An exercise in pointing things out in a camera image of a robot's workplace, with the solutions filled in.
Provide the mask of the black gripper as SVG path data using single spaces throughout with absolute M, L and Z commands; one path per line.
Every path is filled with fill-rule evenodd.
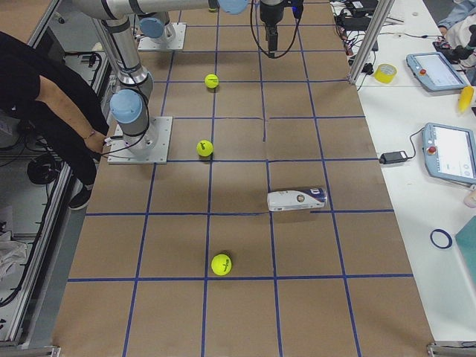
M 268 52 L 277 50 L 277 24 L 283 19 L 284 7 L 283 0 L 260 0 L 260 20 L 265 24 Z

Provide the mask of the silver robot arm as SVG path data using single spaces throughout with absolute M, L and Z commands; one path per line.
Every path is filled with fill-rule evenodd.
M 92 18 L 118 84 L 109 102 L 109 113 L 116 120 L 120 138 L 112 142 L 108 160 L 115 164 L 148 164 L 167 161 L 171 117 L 149 114 L 153 79 L 143 66 L 129 18 L 140 19 L 142 34 L 169 45 L 178 38 L 170 22 L 173 10 L 219 8 L 237 15 L 244 1 L 76 1 L 78 9 Z

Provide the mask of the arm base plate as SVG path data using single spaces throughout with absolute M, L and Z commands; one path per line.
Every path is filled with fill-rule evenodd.
M 140 30 L 142 32 L 138 50 L 151 51 L 182 51 L 184 47 L 187 24 L 184 22 L 169 22 L 164 25 L 155 18 L 142 19 Z
M 166 164 L 173 126 L 172 117 L 151 117 L 144 137 L 135 139 L 123 134 L 116 124 L 114 136 L 107 155 L 109 164 Z

